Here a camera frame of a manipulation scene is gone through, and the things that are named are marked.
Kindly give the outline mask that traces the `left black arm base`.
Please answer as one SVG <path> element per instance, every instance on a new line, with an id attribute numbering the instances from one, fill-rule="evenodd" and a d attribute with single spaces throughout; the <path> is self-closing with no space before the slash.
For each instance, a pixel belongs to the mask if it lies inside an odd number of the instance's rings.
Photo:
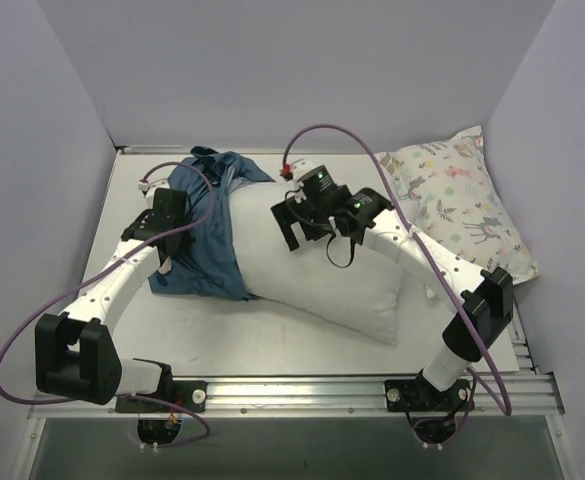
<path id="1" fill-rule="evenodd" d="M 204 380 L 175 380 L 152 397 L 167 402 L 167 405 L 159 406 L 161 412 L 173 413 L 173 406 L 178 405 L 194 413 L 203 413 L 206 410 L 207 388 L 208 383 Z"/>

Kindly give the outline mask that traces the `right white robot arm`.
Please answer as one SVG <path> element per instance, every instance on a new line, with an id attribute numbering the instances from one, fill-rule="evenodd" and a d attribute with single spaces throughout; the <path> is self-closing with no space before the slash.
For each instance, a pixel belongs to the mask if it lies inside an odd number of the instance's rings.
<path id="1" fill-rule="evenodd" d="M 512 277 L 502 268 L 488 272 L 429 238 L 402 219 L 393 195 L 372 188 L 352 193 L 337 184 L 325 166 L 306 162 L 284 167 L 282 176 L 293 188 L 271 211 L 289 250 L 299 247 L 294 224 L 308 241 L 344 237 L 352 248 L 384 256 L 447 301 L 454 317 L 415 385 L 422 406 L 442 406 L 451 397 L 452 385 L 483 359 L 510 323 Z"/>

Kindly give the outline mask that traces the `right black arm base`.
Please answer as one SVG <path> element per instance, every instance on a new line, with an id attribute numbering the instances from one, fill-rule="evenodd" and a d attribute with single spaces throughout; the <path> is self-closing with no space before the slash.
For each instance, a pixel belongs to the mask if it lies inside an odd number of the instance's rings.
<path id="1" fill-rule="evenodd" d="M 384 381 L 386 409 L 389 412 L 414 413 L 459 413 L 473 410 L 471 383 L 456 380 L 450 388 L 439 391 L 420 376 L 410 379 L 388 379 Z"/>

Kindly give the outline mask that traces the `aluminium mounting rail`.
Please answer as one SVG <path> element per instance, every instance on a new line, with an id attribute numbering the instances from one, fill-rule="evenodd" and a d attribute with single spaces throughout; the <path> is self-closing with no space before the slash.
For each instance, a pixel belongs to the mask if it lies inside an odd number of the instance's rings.
<path id="1" fill-rule="evenodd" d="M 204 415 L 241 417 L 386 416 L 383 376 L 208 377 Z M 514 416 L 562 415 L 565 407 L 551 375 L 530 371 L 503 376 Z"/>

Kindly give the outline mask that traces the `floral deer print pillow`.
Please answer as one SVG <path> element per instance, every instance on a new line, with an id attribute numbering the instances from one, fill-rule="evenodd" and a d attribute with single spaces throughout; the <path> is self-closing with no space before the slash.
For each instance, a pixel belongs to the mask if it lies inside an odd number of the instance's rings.
<path id="1" fill-rule="evenodd" d="M 540 275 L 537 260 L 487 170 L 483 130 L 376 155 L 408 220 L 468 262 L 505 269 L 516 285 Z"/>

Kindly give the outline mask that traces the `blue cartoon mouse pillowcase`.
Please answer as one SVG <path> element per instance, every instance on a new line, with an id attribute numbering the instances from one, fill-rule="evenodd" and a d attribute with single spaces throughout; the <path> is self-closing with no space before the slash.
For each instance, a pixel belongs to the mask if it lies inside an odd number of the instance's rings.
<path id="1" fill-rule="evenodd" d="M 171 270 L 148 279 L 152 293 L 252 299 L 236 260 L 229 197 L 243 186 L 272 180 L 252 159 L 236 152 L 193 148 L 169 175 L 169 187 L 188 195 L 188 223 L 205 216 L 210 204 L 214 208 L 201 225 L 189 231 L 193 244 L 172 260 Z"/>

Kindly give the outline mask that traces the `white pillow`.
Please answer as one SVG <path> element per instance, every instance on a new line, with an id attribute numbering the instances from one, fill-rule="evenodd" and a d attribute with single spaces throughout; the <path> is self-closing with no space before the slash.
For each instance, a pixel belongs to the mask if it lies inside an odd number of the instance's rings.
<path id="1" fill-rule="evenodd" d="M 291 252 L 271 212 L 285 192 L 278 183 L 254 183 L 230 194 L 233 246 L 247 290 L 394 345 L 402 270 L 363 247 L 342 268 L 346 238 L 302 239 Z"/>

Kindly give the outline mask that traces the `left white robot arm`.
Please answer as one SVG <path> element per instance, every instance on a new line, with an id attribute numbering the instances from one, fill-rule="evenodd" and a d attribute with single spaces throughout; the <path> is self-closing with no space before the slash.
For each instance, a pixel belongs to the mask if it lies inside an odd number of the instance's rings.
<path id="1" fill-rule="evenodd" d="M 151 206 L 124 229 L 97 280 L 60 314 L 44 314 L 35 325 L 36 386 L 41 392 L 104 405 L 138 394 L 152 411 L 168 408 L 174 386 L 169 366 L 122 358 L 112 330 L 139 288 L 166 260 L 193 243 L 188 231 L 156 235 L 188 225 L 191 202 L 183 191 L 156 188 Z"/>

